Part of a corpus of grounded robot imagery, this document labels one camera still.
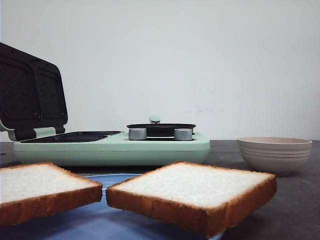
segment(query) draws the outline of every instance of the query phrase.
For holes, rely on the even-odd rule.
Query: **dark countertop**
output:
[[[13,143],[0,143],[0,167],[19,165]],[[204,163],[219,167],[252,170],[243,161],[235,140],[212,140]],[[113,173],[144,173],[155,166],[64,167],[88,176]],[[228,228],[223,240],[315,240],[320,239],[320,141],[313,141],[311,156],[299,171],[277,176],[277,192],[266,205],[250,214],[236,227]]]

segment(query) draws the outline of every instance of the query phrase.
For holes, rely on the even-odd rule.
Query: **black pan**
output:
[[[146,123],[146,124],[130,124],[129,129],[145,128],[148,137],[173,137],[175,129],[191,129],[194,133],[194,124],[184,123]]]

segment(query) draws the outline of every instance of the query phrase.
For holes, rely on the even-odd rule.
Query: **beige bowl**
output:
[[[244,161],[260,172],[286,175],[307,162],[312,141],[289,137],[241,137],[237,140]]]

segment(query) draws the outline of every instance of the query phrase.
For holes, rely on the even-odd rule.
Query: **sandwich maker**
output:
[[[24,164],[58,166],[162,166],[176,161],[203,163],[210,141],[194,124],[127,125],[128,131],[65,133],[68,121],[57,66],[0,43],[0,127]]]

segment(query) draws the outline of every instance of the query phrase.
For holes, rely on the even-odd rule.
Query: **bread slice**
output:
[[[100,202],[102,184],[52,163],[0,168],[0,226]]]
[[[111,207],[207,238],[233,227],[276,193],[274,174],[176,162],[106,190]]]

